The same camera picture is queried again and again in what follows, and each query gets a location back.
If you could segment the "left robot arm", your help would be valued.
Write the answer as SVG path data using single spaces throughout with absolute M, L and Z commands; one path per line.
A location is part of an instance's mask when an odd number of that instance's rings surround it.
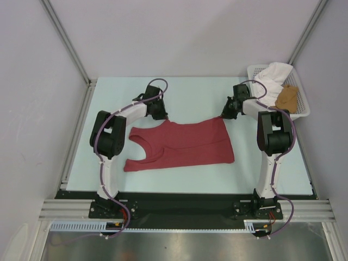
M 96 116 L 90 146 L 100 160 L 100 188 L 90 206 L 91 219 L 113 219 L 119 213 L 123 214 L 124 219 L 128 217 L 126 206 L 117 199 L 120 189 L 111 171 L 124 148 L 128 125 L 149 115 L 154 120 L 167 119 L 163 101 L 167 87 L 161 89 L 153 86 L 152 83 L 156 81 L 160 79 L 148 83 L 145 92 L 134 98 L 131 104 L 114 113 L 101 110 Z

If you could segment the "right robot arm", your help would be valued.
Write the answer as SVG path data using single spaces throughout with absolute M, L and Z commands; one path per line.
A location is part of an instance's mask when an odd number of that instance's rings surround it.
M 250 202 L 233 203 L 235 218 L 265 220 L 273 213 L 281 219 L 278 200 L 282 197 L 277 193 L 277 182 L 283 157 L 295 145 L 294 123 L 286 110 L 270 108 L 251 96 L 245 82 L 233 87 L 233 96 L 227 97 L 221 117 L 231 120 L 238 114 L 257 120 L 257 145 L 262 153 L 262 164 Z

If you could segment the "red tank top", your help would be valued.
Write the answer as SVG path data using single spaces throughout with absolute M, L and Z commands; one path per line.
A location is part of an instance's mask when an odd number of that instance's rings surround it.
M 179 124 L 166 120 L 153 128 L 133 127 L 129 140 L 140 145 L 146 157 L 143 160 L 127 159 L 125 172 L 235 161 L 229 134 L 220 117 L 199 123 Z

